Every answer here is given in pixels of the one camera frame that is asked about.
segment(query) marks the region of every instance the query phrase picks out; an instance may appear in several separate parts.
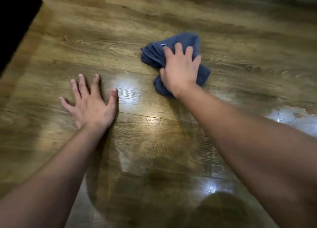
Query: microfiber cloth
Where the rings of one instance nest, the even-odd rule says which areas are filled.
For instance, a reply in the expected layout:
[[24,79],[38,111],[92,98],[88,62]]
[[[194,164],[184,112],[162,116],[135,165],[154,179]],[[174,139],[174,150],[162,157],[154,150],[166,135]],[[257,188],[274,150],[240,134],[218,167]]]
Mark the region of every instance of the microfiber cloth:
[[[147,46],[141,48],[141,61],[154,68],[165,68],[166,60],[163,47],[169,47],[175,54],[174,46],[178,42],[182,43],[183,53],[185,53],[185,50],[188,46],[193,47],[192,60],[194,60],[196,56],[199,54],[199,36],[193,33],[181,33],[162,41],[151,42]],[[210,70],[206,66],[200,64],[198,68],[196,84],[202,87],[207,81],[209,74]],[[153,85],[155,86],[155,91],[159,94],[164,95],[166,97],[174,98],[172,93],[164,87],[160,75],[158,75],[154,79]]]

